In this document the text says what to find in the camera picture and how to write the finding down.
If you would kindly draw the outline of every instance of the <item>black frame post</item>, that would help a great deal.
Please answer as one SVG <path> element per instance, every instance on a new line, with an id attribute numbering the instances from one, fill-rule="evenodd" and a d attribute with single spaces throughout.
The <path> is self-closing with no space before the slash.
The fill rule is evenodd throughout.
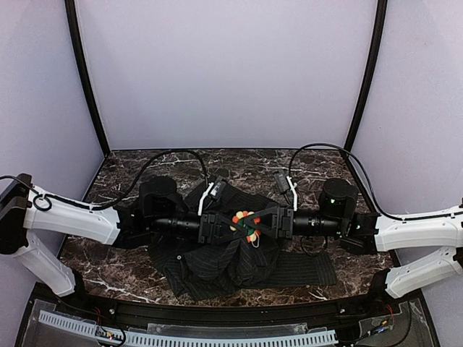
<path id="1" fill-rule="evenodd" d="M 85 100 L 87 101 L 90 117 L 92 119 L 93 126 L 95 127 L 96 136 L 100 142 L 101 150 L 106 157 L 109 153 L 111 153 L 111 149 L 109 148 L 109 143 L 106 139 L 103 123 L 101 122 L 98 107 L 96 106 L 95 95 L 93 94 L 92 85 L 90 83 L 90 76 L 85 62 L 82 40 L 80 38 L 75 1 L 64 0 L 64 3 L 66 4 L 67 23 L 69 25 L 69 34 L 71 35 L 77 69 L 79 70 L 80 82 L 82 83 L 82 89 L 84 90 Z"/>
<path id="2" fill-rule="evenodd" d="M 371 82 L 373 81 L 376 61 L 378 60 L 379 47 L 381 44 L 381 37 L 383 35 L 387 6 L 388 0 L 378 0 L 370 51 L 368 52 L 367 66 L 365 67 L 362 87 L 360 87 L 359 98 L 357 100 L 357 105 L 355 106 L 352 123 L 350 124 L 349 133 L 347 134 L 346 142 L 344 144 L 344 149 L 348 151 L 351 151 L 354 146 L 355 137 L 357 136 L 360 122 L 362 121 L 363 111 L 365 110 L 365 105 L 367 103 L 368 93 L 370 92 Z"/>

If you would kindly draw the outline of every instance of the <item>dark marble surface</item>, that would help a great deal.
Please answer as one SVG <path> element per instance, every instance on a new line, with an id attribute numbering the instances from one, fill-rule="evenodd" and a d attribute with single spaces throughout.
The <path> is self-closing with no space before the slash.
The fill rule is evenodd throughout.
<path id="1" fill-rule="evenodd" d="M 120 151 L 112 153 L 101 169 L 88 195 L 88 202 L 107 202 L 118 197 L 132 182 L 140 167 L 158 151 Z M 286 168 L 292 150 L 199 150 L 209 173 L 225 177 L 231 184 L 249 193 L 259 193 L 285 203 L 278 195 L 272 173 Z M 301 207 L 317 207 L 323 181 L 340 177 L 354 179 L 337 151 L 308 150 L 294 161 L 293 179 L 303 196 Z M 199 163 L 188 154 L 171 154 L 156 161 L 141 181 L 152 176 L 170 175 L 186 195 L 202 181 Z M 137 188 L 123 201 L 128 205 L 137 196 Z M 360 212 L 368 209 L 360 198 Z M 307 250 L 316 251 L 323 240 L 304 240 Z M 92 294 L 115 299 L 157 304 L 190 306 L 271 306 L 339 299 L 364 294 L 373 273 L 391 267 L 388 253 L 353 256 L 330 241 L 328 252 L 334 262 L 338 283 L 335 286 L 306 286 L 285 289 L 246 289 L 221 298 L 194 301 L 188 295 L 175 297 L 162 273 L 151 264 L 146 247 L 135 250 L 114 249 L 96 241 L 70 236 L 61 253 L 64 264 L 82 273 Z M 289 242 L 288 250 L 301 252 L 300 239 Z"/>

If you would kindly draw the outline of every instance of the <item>black cloth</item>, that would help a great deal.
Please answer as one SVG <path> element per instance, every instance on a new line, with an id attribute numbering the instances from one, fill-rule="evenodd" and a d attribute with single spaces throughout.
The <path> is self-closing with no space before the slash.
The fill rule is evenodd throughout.
<path id="1" fill-rule="evenodd" d="M 185 198 L 191 210 L 197 210 L 204 183 Z M 239 210 L 263 210 L 273 200 L 247 194 L 230 184 L 218 202 L 208 210 L 219 211 L 229 218 Z M 221 235 L 232 236 L 228 226 Z M 261 235 L 259 247 L 248 244 L 245 237 L 223 244 L 191 244 L 159 236 L 148 248 L 155 268 L 165 276 L 176 296 L 189 293 L 196 300 L 231 294 L 240 288 L 286 288 L 306 285 L 333 285 L 336 272 L 326 253 L 318 257 L 281 251 L 282 241 Z"/>

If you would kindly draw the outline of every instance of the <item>white arm segment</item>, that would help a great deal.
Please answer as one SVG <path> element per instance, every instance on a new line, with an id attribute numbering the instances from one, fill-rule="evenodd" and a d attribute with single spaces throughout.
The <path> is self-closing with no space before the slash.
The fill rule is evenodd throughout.
<path id="1" fill-rule="evenodd" d="M 455 206 L 448 210 L 432 213 L 395 215 L 395 217 L 414 218 L 428 215 L 460 213 L 461 211 L 463 211 L 463 209 Z M 382 215 L 376 222 L 376 228 L 379 230 L 378 234 L 375 235 L 376 248 L 379 252 L 385 252 L 390 249 L 409 247 L 463 247 L 462 222 L 463 215 L 407 222 L 393 220 Z"/>
<path id="2" fill-rule="evenodd" d="M 57 296 L 74 293 L 72 270 L 57 260 L 33 231 L 28 231 L 26 237 L 28 246 L 19 248 L 12 254 L 13 258 L 39 277 Z"/>
<path id="3" fill-rule="evenodd" d="M 41 194 L 47 191 L 35 186 Z M 32 202 L 35 193 L 29 193 L 29 202 Z M 91 211 L 83 208 L 68 205 L 64 202 L 51 199 L 53 207 L 48 211 L 40 211 L 31 206 L 27 209 L 24 228 L 26 229 L 45 229 L 57 231 L 63 234 L 82 236 L 96 240 L 102 244 L 113 244 L 119 235 L 119 216 L 115 209 L 108 208 L 102 211 Z M 81 205 L 90 208 L 95 205 L 76 201 Z M 47 201 L 36 200 L 39 206 L 47 207 Z"/>
<path id="4" fill-rule="evenodd" d="M 463 273 L 462 266 L 454 260 L 456 249 L 442 247 L 415 262 L 394 267 L 386 277 L 386 293 L 397 299 L 431 283 Z"/>

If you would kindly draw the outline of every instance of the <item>white wall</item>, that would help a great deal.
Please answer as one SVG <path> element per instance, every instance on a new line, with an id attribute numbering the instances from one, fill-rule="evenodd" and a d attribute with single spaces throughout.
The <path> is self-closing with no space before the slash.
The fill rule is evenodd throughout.
<path id="1" fill-rule="evenodd" d="M 111 149 L 344 144 L 375 1 L 77 4 Z"/>
<path id="2" fill-rule="evenodd" d="M 393 0 L 354 153 L 391 213 L 463 197 L 463 3 Z M 403 250 L 403 263 L 429 249 Z M 424 290 L 442 346 L 461 346 L 463 278 Z"/>
<path id="3" fill-rule="evenodd" d="M 101 154 L 77 73 L 62 0 L 0 1 L 0 175 L 81 198 Z M 0 182 L 0 191 L 9 182 Z M 62 235 L 41 232 L 57 252 Z M 14 345 L 35 282 L 0 256 L 0 346 Z"/>

